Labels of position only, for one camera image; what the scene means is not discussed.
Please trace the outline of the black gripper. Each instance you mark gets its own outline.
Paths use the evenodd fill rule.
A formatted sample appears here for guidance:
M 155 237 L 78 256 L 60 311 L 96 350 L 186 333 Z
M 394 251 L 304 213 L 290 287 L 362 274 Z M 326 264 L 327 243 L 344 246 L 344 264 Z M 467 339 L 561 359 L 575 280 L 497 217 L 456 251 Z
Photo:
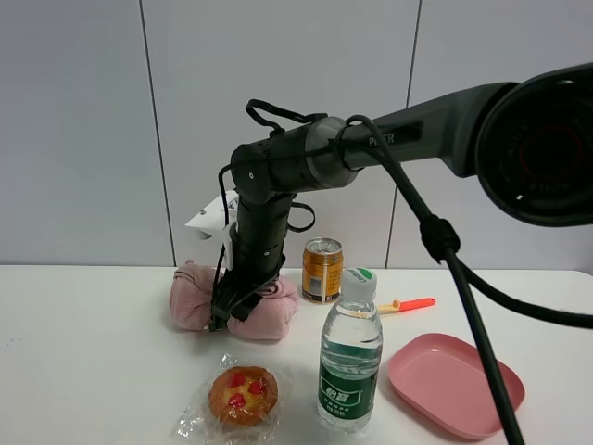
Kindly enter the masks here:
M 234 225 L 226 196 L 222 196 L 224 228 L 231 245 L 224 273 L 215 274 L 210 330 L 222 329 L 231 318 L 241 322 L 258 307 L 264 292 L 277 281 L 284 265 L 284 240 L 288 216 L 295 196 L 281 194 L 263 204 L 240 196 Z

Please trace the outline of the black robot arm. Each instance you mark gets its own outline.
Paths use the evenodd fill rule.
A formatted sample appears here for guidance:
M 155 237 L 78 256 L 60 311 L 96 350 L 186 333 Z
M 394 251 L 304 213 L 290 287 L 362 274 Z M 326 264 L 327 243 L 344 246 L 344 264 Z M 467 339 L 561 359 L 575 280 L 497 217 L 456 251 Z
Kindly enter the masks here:
M 440 159 L 458 177 L 476 176 L 512 218 L 545 227 L 592 222 L 592 67 L 551 71 L 522 83 L 488 83 L 366 122 L 302 115 L 253 99 L 247 114 L 270 128 L 239 146 L 225 171 L 238 211 L 219 257 L 210 322 L 245 320 L 284 264 L 284 239 L 296 195 L 342 188 L 383 166 L 415 211 L 434 259 L 460 241 L 407 183 L 400 164 Z

